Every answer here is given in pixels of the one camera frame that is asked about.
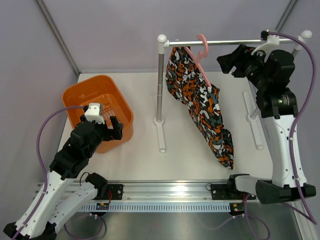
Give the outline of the camouflage patterned shorts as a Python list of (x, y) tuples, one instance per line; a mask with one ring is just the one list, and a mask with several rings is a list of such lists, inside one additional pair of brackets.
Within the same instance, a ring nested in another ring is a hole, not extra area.
[(234, 145), (231, 132), (224, 126), (219, 104), (220, 89), (211, 86), (184, 47), (174, 47), (165, 73), (168, 92), (184, 104), (191, 120), (204, 137), (217, 161), (234, 168)]

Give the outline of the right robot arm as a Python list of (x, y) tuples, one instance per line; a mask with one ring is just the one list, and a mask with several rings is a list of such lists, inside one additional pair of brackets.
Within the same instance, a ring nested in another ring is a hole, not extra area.
[(224, 74), (247, 78), (255, 88), (256, 105), (264, 121), (268, 150), (272, 160), (272, 178), (235, 174), (226, 186), (228, 196), (239, 198), (244, 192), (257, 196), (262, 204), (285, 203), (314, 197), (316, 187), (308, 184), (302, 169), (297, 128), (298, 101), (288, 88), (295, 70), (294, 56), (285, 50), (264, 50), (239, 45), (233, 52), (217, 57)]

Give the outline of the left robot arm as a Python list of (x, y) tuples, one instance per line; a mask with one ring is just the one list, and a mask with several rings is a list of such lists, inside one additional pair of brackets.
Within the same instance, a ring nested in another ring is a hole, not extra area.
[(112, 128), (105, 123), (87, 121), (82, 116), (69, 138), (58, 151), (32, 204), (16, 222), (8, 223), (3, 232), (13, 240), (54, 240), (62, 226), (90, 200), (103, 199), (108, 181), (97, 173), (89, 174), (83, 185), (62, 204), (58, 201), (74, 182), (105, 141), (121, 140), (123, 124), (110, 117)]

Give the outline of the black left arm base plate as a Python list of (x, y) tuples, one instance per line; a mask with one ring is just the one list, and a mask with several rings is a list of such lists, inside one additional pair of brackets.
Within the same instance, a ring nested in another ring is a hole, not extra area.
[(123, 190), (123, 184), (105, 184), (104, 186), (98, 188), (97, 196), (94, 198), (94, 200), (108, 201), (109, 197), (111, 200), (122, 200)]

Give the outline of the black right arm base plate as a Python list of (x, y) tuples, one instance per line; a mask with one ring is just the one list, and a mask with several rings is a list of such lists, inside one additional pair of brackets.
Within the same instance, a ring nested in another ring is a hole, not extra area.
[(229, 183), (206, 183), (205, 188), (211, 193), (212, 200), (239, 200), (244, 201), (246, 196), (248, 200), (256, 200), (253, 194), (239, 191)]

